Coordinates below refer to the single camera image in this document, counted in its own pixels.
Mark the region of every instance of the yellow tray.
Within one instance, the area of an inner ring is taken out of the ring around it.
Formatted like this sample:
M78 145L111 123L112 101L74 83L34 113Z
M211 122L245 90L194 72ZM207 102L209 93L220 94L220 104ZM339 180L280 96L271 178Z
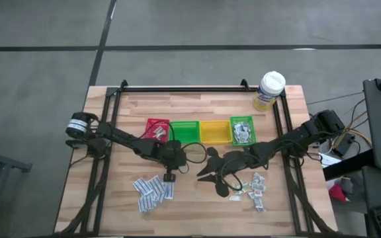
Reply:
M229 120L200 121L199 132L202 143L230 143L232 131Z

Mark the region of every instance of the floor tile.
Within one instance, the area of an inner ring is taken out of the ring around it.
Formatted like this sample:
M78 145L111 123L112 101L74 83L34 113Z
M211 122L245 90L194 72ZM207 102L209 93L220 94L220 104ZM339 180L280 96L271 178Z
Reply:
M0 1L0 46L98 46L109 3Z
M94 52L0 53L0 154L33 163L13 171L0 236L51 234L70 162L65 127L81 111Z
M381 1L119 0L123 44L381 44Z
M361 92L363 80L381 78L381 50L105 52L97 84L258 85L272 70L315 102Z

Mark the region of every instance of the plastic container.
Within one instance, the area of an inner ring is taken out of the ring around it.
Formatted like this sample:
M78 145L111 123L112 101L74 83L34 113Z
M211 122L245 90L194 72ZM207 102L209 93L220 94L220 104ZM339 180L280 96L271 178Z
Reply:
M230 121L201 121L200 134L202 143L230 143L232 131Z
M268 110L275 103L277 96L283 91L286 79L283 75L272 71L264 75L255 93L253 106L257 110Z
M155 131L159 126L161 126L161 128L165 130L166 134L164 136L161 136L160 140L166 142L169 139L169 123L169 119L148 118L148 121L146 122L146 134L144 135L144 138L157 139L154 137L155 133L153 131Z
M175 121L170 122L170 125L175 131L175 139L181 143L199 142L199 121Z
M235 136L233 135L233 125L237 122L247 122L249 124L250 130L251 130L251 138L249 139L248 143L239 143ZM253 143L257 142L257 136L255 135L255 128L254 123L252 120L252 116L232 116L230 118L230 130L232 131L232 143L234 146L244 146L244 145L252 145Z

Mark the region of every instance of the small plastic bin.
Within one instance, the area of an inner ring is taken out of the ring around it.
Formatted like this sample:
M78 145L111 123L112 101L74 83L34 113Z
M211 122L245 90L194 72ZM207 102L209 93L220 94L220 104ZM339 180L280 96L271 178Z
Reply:
M201 121L200 133L202 143L230 143L232 132L230 121Z
M249 143L238 143L235 139L235 135L233 134L233 125L236 122L247 122L249 124L249 127L251 129L251 138L249 139ZM255 135L255 128L254 123L252 120L252 116L232 116L230 118L230 130L232 131L232 138L233 138L233 145L234 146L244 146L244 145L252 145L253 143L257 142L257 136Z
M169 119L148 118L148 121L146 122L146 127L145 127L146 134L144 135L144 138L157 139L154 137L155 133L153 131L155 131L159 126L161 126L161 128L163 128L166 133L164 136L161 137L161 141L166 142L169 138L169 123L170 123Z
M170 125L173 127L175 139L181 143L199 142L199 121L175 121L170 122Z

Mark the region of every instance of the white container lid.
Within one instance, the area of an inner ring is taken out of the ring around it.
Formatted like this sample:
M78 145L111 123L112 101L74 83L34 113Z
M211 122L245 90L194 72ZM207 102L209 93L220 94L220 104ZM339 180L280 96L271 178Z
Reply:
M284 79L283 75L272 71L264 75L263 79L261 80L260 87L264 92L270 95L279 95L284 89L285 85L286 79Z

